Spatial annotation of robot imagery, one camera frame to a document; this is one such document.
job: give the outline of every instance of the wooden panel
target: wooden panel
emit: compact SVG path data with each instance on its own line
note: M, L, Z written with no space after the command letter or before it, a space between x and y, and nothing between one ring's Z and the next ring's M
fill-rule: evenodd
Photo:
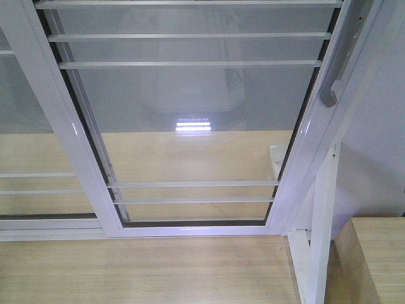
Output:
M283 237L0 243L2 303L298 304Z
M352 304L349 288L347 287L346 281L343 277L342 267L337 256L335 243L330 245L325 303Z
M263 220L269 203L184 203L127 205L132 221L137 220Z
M174 132L105 133L120 182L274 179L268 147L289 140L291 131L216 132L177 136ZM54 134L0 135L2 173L72 172ZM81 189L76 178L0 179L2 190ZM269 197L273 187L123 189L136 198ZM268 204L129 206L133 220L260 218ZM84 195L0 196L0 214L82 213L92 208Z
M0 172L73 172L55 134L0 134ZM76 177L0 179L2 191L81 190ZM85 194L0 195L0 214L92 213Z
M336 239L353 303L404 303L405 218L352 218Z
M291 131L104 133L118 179L125 181L232 181L274 179L269 146Z
M289 141L291 131L104 133L119 181L259 181L275 179L269 146ZM269 197L273 187L123 189L136 198ZM131 220L264 218L267 203L127 206Z

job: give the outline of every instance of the wooden board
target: wooden board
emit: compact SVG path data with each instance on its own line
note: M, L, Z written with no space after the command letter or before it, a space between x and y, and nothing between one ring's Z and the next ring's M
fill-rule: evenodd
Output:
M176 136L174 132L105 133L108 153L120 182L260 181L274 179L268 147L289 140L291 131L216 132ZM0 135L0 172L72 172L54 134ZM77 178L0 179L0 189L81 189ZM269 197L273 187L123 189L140 198ZM129 206L134 220L264 217L268 204ZM87 213L85 195L0 196L0 214Z
M0 243L0 302L299 304L284 237Z
M405 218L352 218L336 239L353 303L403 304Z

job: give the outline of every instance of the glass pane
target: glass pane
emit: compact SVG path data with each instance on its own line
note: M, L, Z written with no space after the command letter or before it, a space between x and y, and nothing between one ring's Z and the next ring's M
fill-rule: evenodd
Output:
M322 42L322 37L104 39L70 47L75 61L316 60Z
M332 13L322 6L92 6L47 16L58 29L52 34L73 35L57 46L79 64L75 76L118 183L258 182L277 179ZM298 32L305 37L291 37ZM269 35L276 33L282 37ZM284 60L292 63L279 65ZM80 67L86 61L96 68ZM144 66L97 66L106 61ZM122 187L121 200L134 222L263 220L273 190L152 185Z
M92 213L13 56L0 56L0 79L0 215Z
M324 32L333 8L125 7L59 10L66 34Z
M133 222L264 220L268 203L182 203L128 205Z

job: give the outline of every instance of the horizontal bar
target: horizontal bar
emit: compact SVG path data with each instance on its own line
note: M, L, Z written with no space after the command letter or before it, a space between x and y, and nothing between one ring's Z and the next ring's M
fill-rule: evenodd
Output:
M0 174L0 179L14 179L20 177L75 177L76 173L12 173L12 174Z
M39 1L37 10L79 9L79 8L127 8L129 6L261 6L267 8L304 8L308 6L339 8L341 0L200 0L200 1Z
M105 39L205 39L205 38L319 38L329 40L327 32L224 33L224 34L63 34L49 35L49 42L82 42Z
M14 56L14 51L12 50L0 50L0 56Z
M170 188L170 187L251 187L278 186L278 180L228 180L213 182L114 182L108 188Z
M269 203L274 198L168 198L168 199L133 199L117 200L114 205L151 205L182 203Z
M82 194L83 190L26 190L0 191L0 195L49 195L49 194Z
M61 70L85 68L130 68L130 67L256 67L308 65L320 67L320 60L271 60L271 61L78 61L62 62Z
M143 222L206 222L206 221L231 221L231 220L264 220L263 217L251 217L251 218L193 218L188 220L134 220L132 223L143 223Z

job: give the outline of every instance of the wooden floor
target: wooden floor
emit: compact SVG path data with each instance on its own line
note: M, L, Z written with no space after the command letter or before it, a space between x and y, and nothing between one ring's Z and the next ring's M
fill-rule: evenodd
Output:
M0 243L0 256L0 303L299 303L278 236Z

